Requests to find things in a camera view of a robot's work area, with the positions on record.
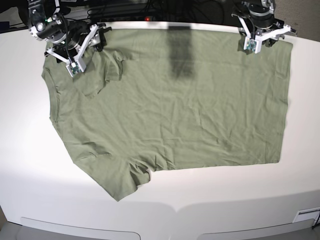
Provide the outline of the black power strip red light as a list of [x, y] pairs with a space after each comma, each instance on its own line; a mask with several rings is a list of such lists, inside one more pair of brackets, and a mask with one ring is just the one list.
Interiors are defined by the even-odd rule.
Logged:
[[154, 16], [154, 15], [147, 15], [147, 16], [142, 16], [142, 15], [134, 15], [134, 16], [108, 16], [108, 17], [103, 17], [99, 21], [100, 22], [123, 22], [123, 21], [159, 21], [160, 17], [159, 16]]

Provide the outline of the green T-shirt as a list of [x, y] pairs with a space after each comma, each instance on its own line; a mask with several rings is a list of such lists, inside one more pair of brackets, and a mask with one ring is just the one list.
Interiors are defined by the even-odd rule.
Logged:
[[86, 70], [42, 77], [72, 162], [120, 201], [150, 172], [280, 161], [293, 45], [246, 53], [230, 32], [114, 29]]

